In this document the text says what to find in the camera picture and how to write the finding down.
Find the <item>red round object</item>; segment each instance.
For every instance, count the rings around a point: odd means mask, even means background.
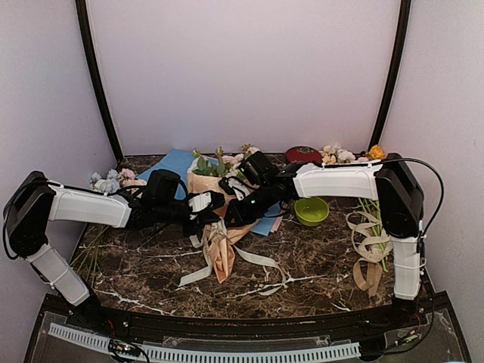
[[[286,151],[289,163],[316,163],[323,162],[323,156],[319,151],[309,146],[295,146]]]

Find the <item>orange flower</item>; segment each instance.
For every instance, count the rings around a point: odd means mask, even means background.
[[[386,158],[385,152],[380,145],[375,145],[370,149],[370,157],[373,160],[382,160]]]

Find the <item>white perforated strip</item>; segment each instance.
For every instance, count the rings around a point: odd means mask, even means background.
[[[66,340],[97,352],[108,353],[109,338],[83,331],[51,324],[48,332],[53,337]],[[159,346],[141,347],[152,362],[176,363],[319,363],[356,358],[361,354],[358,343],[328,346],[315,349],[301,349],[289,352],[198,352],[191,350],[168,349]],[[145,361],[141,355],[139,361]]]

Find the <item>green bowl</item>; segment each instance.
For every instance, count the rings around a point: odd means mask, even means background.
[[[297,219],[308,227],[320,225],[330,214],[330,207],[321,198],[299,199],[294,209]]]

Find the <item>marble tabletop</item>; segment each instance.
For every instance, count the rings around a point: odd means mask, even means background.
[[[127,157],[119,168],[139,174],[162,157]],[[272,155],[279,166],[284,157]],[[126,231],[108,228],[101,236],[98,259],[89,258],[79,273],[87,277],[96,265],[92,284],[104,306],[152,314],[190,318],[291,318],[348,312],[389,305],[392,299],[393,264],[383,277],[375,297],[360,291],[353,281],[352,267],[359,255],[352,248],[345,215],[356,205],[351,198],[329,198],[330,215],[315,228],[301,225],[293,212],[280,228],[263,237],[250,232],[237,246],[244,251],[273,258],[288,277],[287,286],[271,296],[256,290],[261,284],[277,284],[275,268],[263,268],[236,256],[229,279],[219,284],[215,274],[178,287],[180,278],[205,267],[201,250],[192,247],[182,229],[170,225],[147,238],[153,229]],[[103,228],[88,226],[74,259]],[[84,256],[78,259],[77,265]]]

